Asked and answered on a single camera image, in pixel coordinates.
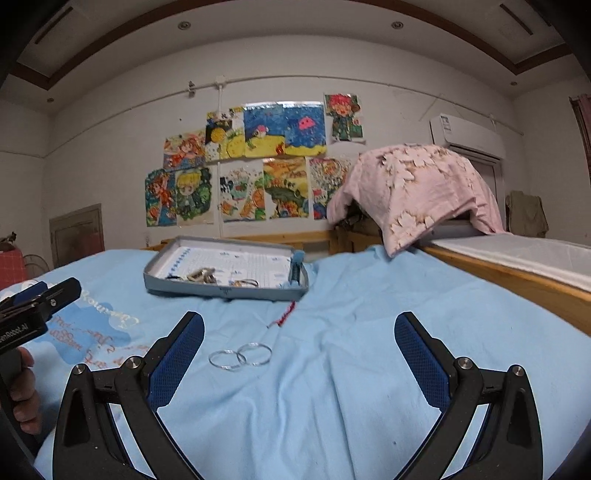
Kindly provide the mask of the person's left hand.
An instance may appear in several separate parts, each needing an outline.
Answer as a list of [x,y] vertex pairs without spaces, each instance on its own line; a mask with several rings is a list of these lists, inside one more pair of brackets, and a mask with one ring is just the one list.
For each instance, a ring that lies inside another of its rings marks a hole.
[[36,379],[32,370],[34,359],[24,347],[18,347],[17,351],[22,369],[10,387],[11,399],[15,402],[13,415],[22,432],[39,435],[42,428],[42,415],[40,396],[36,390]]

